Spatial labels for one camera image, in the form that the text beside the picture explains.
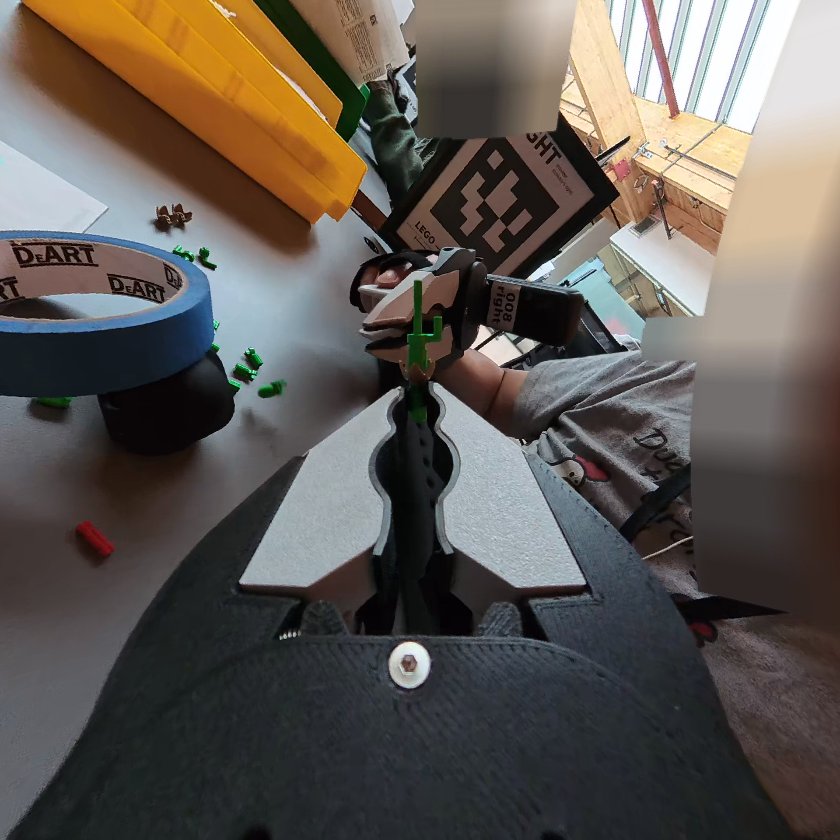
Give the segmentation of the dark green cloth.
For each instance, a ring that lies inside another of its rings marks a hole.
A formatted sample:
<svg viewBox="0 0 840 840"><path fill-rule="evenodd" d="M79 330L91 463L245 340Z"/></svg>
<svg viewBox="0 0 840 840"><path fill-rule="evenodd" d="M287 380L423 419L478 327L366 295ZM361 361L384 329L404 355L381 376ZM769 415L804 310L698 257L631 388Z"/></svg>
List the dark green cloth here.
<svg viewBox="0 0 840 840"><path fill-rule="evenodd" d="M423 173L442 140L417 137L406 117L408 100L400 91L394 70L367 87L370 96L363 119L370 128L377 171L395 207Z"/></svg>

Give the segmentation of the lego instruction booklet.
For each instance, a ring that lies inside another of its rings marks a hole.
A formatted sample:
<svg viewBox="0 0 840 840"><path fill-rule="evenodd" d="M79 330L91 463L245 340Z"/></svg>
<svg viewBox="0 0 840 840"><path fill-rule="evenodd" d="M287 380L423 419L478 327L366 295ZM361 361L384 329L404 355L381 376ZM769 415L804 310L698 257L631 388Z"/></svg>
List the lego instruction booklet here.
<svg viewBox="0 0 840 840"><path fill-rule="evenodd" d="M106 204L1 143L1 230L84 233Z"/></svg>

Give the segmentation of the person's right forearm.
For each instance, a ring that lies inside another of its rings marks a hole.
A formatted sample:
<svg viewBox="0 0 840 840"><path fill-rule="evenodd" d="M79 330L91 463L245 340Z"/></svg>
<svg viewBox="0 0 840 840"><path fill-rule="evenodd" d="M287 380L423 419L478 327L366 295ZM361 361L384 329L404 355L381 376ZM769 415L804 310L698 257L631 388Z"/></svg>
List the person's right forearm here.
<svg viewBox="0 0 840 840"><path fill-rule="evenodd" d="M525 371L501 368L477 350L435 367L434 381L510 438L529 442L533 436L515 420L515 408L528 377Z"/></svg>

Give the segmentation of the yellow plastic bin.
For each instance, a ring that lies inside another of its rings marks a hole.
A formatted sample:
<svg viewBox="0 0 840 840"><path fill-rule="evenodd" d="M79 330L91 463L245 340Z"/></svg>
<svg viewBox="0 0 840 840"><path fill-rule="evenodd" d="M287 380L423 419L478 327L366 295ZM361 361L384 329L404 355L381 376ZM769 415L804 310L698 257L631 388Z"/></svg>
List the yellow plastic bin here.
<svg viewBox="0 0 840 840"><path fill-rule="evenodd" d="M24 5L311 224L350 210L366 165L342 102L256 3Z"/></svg>

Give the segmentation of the black rounded lego pot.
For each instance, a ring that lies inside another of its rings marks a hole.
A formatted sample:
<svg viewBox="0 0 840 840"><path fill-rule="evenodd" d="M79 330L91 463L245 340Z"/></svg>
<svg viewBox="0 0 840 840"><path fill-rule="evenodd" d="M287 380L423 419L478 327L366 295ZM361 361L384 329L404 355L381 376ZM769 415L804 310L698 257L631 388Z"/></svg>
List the black rounded lego pot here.
<svg viewBox="0 0 840 840"><path fill-rule="evenodd" d="M183 451L225 427L235 397L214 350L162 380L98 395L108 435L130 453L164 456Z"/></svg>

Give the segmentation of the skylight window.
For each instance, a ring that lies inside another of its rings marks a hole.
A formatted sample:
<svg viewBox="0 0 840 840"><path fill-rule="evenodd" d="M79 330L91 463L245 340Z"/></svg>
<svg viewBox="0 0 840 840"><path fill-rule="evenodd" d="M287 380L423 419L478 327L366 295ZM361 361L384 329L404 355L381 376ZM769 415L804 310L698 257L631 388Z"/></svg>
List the skylight window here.
<svg viewBox="0 0 840 840"><path fill-rule="evenodd" d="M680 111L751 133L792 9L771 1L656 1ZM666 104L641 1L606 1L632 93Z"/></svg>

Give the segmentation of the green plastic bin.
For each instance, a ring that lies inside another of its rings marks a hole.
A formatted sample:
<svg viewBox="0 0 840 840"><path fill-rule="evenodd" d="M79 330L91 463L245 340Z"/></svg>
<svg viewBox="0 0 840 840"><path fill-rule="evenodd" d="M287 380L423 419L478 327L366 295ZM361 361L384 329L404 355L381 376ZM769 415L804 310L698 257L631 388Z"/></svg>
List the green plastic bin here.
<svg viewBox="0 0 840 840"><path fill-rule="evenodd" d="M350 142L359 128L371 92L356 86L305 19L289 1L256 1L271 23L286 37L342 103L337 134Z"/></svg>

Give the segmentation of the cluster of green lego connectors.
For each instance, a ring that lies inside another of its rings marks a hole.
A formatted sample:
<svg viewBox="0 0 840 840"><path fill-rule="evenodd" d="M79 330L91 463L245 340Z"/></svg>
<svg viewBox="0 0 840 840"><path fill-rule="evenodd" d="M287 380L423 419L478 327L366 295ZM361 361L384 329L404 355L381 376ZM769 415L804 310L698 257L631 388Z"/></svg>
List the cluster of green lego connectors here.
<svg viewBox="0 0 840 840"><path fill-rule="evenodd" d="M236 395L244 385L254 383L259 378L259 372L264 361L253 347L248 347L241 355L241 360L234 364L228 384L232 393ZM282 396L287 390L285 380L266 381L257 387L257 395L262 399Z"/></svg>

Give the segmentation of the white printed paper sheet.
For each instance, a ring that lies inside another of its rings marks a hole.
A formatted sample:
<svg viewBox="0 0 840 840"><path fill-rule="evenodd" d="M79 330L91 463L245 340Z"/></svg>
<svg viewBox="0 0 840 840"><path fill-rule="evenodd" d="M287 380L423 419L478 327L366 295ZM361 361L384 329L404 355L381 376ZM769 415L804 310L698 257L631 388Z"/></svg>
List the white printed paper sheet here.
<svg viewBox="0 0 840 840"><path fill-rule="evenodd" d="M364 85L410 60L401 25L412 1L293 1L292 5L349 75Z"/></svg>

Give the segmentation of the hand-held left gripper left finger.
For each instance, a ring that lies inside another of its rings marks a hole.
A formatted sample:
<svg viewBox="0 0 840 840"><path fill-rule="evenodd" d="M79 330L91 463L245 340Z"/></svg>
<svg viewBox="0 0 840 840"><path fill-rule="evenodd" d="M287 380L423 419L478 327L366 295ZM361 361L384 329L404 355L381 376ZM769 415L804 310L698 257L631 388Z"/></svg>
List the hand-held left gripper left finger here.
<svg viewBox="0 0 840 840"><path fill-rule="evenodd" d="M402 397L392 389L308 451L239 579L242 590L330 602L355 629L375 593L371 558L390 528L375 459L394 435Z"/></svg>

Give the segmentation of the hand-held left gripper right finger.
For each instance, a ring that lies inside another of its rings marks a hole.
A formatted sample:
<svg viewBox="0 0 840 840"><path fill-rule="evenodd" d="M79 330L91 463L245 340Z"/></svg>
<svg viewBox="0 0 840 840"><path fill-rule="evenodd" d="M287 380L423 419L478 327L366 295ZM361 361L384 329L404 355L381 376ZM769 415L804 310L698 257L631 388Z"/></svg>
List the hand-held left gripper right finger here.
<svg viewBox="0 0 840 840"><path fill-rule="evenodd" d="M586 580L525 454L437 383L435 432L453 456L437 535L455 556L451 592L478 624L495 602L581 595Z"/></svg>

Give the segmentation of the person's right hand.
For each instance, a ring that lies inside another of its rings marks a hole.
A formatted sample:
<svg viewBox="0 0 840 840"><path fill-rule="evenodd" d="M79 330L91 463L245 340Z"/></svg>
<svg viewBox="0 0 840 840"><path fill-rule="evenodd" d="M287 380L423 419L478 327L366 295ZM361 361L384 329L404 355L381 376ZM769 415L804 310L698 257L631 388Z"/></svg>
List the person's right hand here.
<svg viewBox="0 0 840 840"><path fill-rule="evenodd" d="M433 259L426 259L422 266L415 266L409 261L402 260L390 266L368 266L364 273L364 284L373 285L384 290L391 290L397 286L413 271L418 268L430 269L434 264Z"/></svg>

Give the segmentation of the green lego stem assembly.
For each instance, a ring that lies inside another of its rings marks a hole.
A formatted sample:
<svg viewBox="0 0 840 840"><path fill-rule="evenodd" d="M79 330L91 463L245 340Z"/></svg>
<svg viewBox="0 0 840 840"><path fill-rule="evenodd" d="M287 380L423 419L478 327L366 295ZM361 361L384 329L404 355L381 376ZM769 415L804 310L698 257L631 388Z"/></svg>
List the green lego stem assembly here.
<svg viewBox="0 0 840 840"><path fill-rule="evenodd" d="M407 335L407 361L403 375L408 381L408 412L416 424L427 421L427 384L434 372L434 362L427 346L439 343L444 335L443 317L433 317L432 332L424 331L424 291L420 280L413 282L413 330Z"/></svg>

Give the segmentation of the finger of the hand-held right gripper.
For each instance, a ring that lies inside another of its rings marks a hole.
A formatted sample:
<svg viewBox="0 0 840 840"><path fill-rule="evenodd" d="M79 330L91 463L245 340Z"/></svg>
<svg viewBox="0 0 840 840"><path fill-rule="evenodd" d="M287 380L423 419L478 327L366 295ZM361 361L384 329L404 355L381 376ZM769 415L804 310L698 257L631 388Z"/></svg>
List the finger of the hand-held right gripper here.
<svg viewBox="0 0 840 840"><path fill-rule="evenodd" d="M392 289L372 284L360 285L360 298L366 311L362 330L401 328L412 321L415 280L422 283L423 316L443 312L453 306L460 285L459 271L436 275L431 270L417 269Z"/></svg>
<svg viewBox="0 0 840 840"><path fill-rule="evenodd" d="M363 330L365 351L384 361L408 365L408 333L409 328ZM452 354L453 341L452 329L444 327L442 339L426 345L429 361L436 363Z"/></svg>

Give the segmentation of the blue masking tape roll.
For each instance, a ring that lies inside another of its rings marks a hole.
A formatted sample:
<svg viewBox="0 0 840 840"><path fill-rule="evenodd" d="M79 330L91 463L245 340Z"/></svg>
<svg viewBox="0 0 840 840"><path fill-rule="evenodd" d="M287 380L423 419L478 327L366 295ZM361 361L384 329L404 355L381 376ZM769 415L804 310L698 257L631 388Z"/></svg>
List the blue masking tape roll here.
<svg viewBox="0 0 840 840"><path fill-rule="evenodd" d="M127 390L200 360L215 337L212 293L192 262L119 238L4 230L2 303L95 294L147 307L102 318L1 318L4 396Z"/></svg>

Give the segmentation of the red lego pin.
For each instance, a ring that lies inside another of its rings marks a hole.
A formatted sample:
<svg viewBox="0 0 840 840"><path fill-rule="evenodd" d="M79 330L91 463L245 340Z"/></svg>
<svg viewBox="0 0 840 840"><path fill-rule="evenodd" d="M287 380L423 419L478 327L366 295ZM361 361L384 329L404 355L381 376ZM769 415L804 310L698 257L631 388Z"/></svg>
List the red lego pin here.
<svg viewBox="0 0 840 840"><path fill-rule="evenodd" d="M76 534L96 555L107 559L114 552L113 543L90 520L76 525Z"/></svg>

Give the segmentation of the red metal pipe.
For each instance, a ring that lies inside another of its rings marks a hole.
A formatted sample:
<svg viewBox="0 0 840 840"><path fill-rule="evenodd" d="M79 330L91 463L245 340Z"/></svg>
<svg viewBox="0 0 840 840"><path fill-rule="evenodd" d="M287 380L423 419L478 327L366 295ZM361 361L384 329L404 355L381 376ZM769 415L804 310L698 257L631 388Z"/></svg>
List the red metal pipe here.
<svg viewBox="0 0 840 840"><path fill-rule="evenodd" d="M668 115L673 120L679 116L679 105L674 89L673 78L671 75L665 46L662 40L658 16L655 10L654 1L643 1L645 16L647 19L647 31L651 40L654 56L657 60L657 66L663 84L663 91L668 107Z"/></svg>

